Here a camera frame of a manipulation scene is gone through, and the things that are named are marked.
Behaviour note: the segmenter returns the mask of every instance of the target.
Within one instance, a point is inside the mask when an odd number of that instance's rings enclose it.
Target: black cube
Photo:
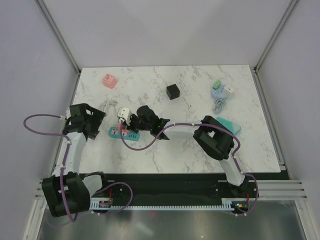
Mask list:
[[[166,87],[166,94],[168,94],[170,100],[176,99],[180,96],[180,90],[176,84],[173,84]]]

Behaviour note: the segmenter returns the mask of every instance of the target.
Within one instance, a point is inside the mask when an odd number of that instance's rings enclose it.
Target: wall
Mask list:
[[[292,176],[320,227],[320,1],[300,1],[259,75]]]
[[[0,33],[0,239],[19,240],[57,142],[27,131],[23,120],[62,115],[77,76],[34,1],[2,0]],[[30,126],[55,132],[61,122],[41,118]]]
[[[80,67],[254,66],[290,0],[44,0]]]

